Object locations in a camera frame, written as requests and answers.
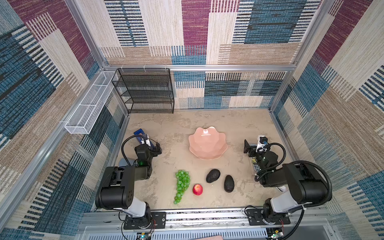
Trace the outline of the dark fake avocado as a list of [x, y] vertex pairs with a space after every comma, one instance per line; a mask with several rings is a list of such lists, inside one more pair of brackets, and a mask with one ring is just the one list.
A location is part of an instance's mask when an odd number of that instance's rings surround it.
[[232, 193], [235, 188], [235, 181], [231, 175], [227, 175], [224, 181], [224, 190], [227, 193]]
[[217, 181], [221, 176], [221, 172], [218, 169], [212, 169], [209, 171], [209, 173], [206, 176], [206, 182], [207, 183], [213, 183]]

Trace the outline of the fake green grape bunch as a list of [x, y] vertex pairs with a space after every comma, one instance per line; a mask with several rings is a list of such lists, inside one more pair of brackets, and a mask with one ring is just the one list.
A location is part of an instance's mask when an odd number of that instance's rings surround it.
[[177, 179], [177, 193], [174, 197], [174, 204], [177, 205], [182, 200], [184, 193], [190, 186], [191, 178], [189, 172], [185, 170], [179, 170], [176, 172], [175, 177]]

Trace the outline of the fake red apple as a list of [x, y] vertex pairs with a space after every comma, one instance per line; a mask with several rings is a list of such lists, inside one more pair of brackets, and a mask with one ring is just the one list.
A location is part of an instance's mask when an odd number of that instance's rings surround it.
[[193, 193], [196, 196], [200, 196], [203, 193], [203, 187], [200, 184], [195, 184], [193, 186]]

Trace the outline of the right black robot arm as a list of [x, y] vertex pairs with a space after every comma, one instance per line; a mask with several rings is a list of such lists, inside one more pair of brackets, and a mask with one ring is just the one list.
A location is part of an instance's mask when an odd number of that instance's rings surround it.
[[327, 173], [308, 161], [285, 164], [287, 151], [282, 144], [269, 143], [267, 137], [260, 136], [256, 145], [244, 141], [244, 154], [252, 159], [255, 182], [281, 191], [280, 196], [267, 199], [262, 208], [245, 207], [250, 225], [289, 224], [289, 214], [332, 199], [333, 186]]

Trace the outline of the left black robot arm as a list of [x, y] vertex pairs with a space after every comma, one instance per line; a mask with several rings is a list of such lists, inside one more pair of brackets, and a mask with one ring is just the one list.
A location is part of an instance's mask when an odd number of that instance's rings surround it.
[[[140, 138], [135, 147], [137, 159], [130, 163], [124, 147], [131, 139]], [[148, 203], [134, 196], [135, 182], [148, 180], [153, 171], [153, 158], [162, 154], [158, 142], [146, 134], [128, 137], [123, 141], [121, 152], [127, 165], [124, 167], [107, 167], [97, 190], [95, 205], [97, 209], [113, 210], [125, 214], [122, 229], [148, 229], [156, 226]]]

